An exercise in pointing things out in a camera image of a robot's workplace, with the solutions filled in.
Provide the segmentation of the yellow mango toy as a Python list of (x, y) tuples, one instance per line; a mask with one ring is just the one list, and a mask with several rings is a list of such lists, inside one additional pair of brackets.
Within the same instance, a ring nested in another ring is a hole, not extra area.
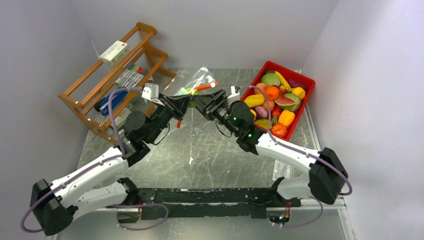
[(261, 106), (265, 101), (266, 98), (262, 94), (249, 95), (243, 100), (249, 108)]

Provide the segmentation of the purple onion toy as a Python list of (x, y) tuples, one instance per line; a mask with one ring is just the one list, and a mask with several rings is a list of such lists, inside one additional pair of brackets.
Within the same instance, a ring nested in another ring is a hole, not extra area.
[(263, 106), (256, 106), (254, 108), (254, 111), (256, 112), (256, 118), (257, 119), (267, 119), (268, 118), (268, 110), (265, 109)]

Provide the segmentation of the orange fruit toy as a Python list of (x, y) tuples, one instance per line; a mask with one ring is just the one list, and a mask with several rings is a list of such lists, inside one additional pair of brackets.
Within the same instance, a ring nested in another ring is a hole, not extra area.
[(280, 96), (280, 89), (277, 86), (272, 85), (272, 86), (268, 86), (264, 90), (264, 93), (267, 100), (274, 101)]

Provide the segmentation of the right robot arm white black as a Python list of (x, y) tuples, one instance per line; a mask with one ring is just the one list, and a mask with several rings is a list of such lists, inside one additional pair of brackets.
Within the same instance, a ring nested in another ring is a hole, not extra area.
[(298, 197), (314, 197), (332, 205), (342, 194), (348, 175), (332, 149), (319, 151), (277, 140), (254, 124), (254, 115), (246, 103), (240, 100), (229, 103), (223, 90), (194, 95), (192, 101), (206, 119), (225, 126), (245, 152), (273, 158), (302, 172), (300, 177), (281, 180), (270, 193), (270, 202), (275, 207), (282, 207), (288, 200)]

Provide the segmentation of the clear zip top bag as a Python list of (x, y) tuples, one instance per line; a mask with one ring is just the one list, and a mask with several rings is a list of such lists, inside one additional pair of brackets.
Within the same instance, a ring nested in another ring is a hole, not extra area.
[[(166, 96), (195, 96), (203, 90), (214, 88), (216, 85), (217, 82), (212, 72), (205, 66), (181, 68), (161, 91), (159, 99), (165, 99)], [(188, 110), (194, 105), (195, 103), (191, 102)]]

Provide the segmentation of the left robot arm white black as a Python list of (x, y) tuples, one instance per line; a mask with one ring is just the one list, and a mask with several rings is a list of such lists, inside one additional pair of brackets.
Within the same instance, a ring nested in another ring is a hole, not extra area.
[(140, 203), (139, 189), (127, 177), (95, 188), (106, 178), (141, 161), (171, 119), (182, 120), (194, 96), (159, 95), (155, 110), (147, 116), (133, 111), (125, 119), (118, 144), (84, 167), (52, 182), (41, 179), (32, 187), (30, 209), (40, 232), (53, 236), (77, 218), (103, 207), (132, 208)]

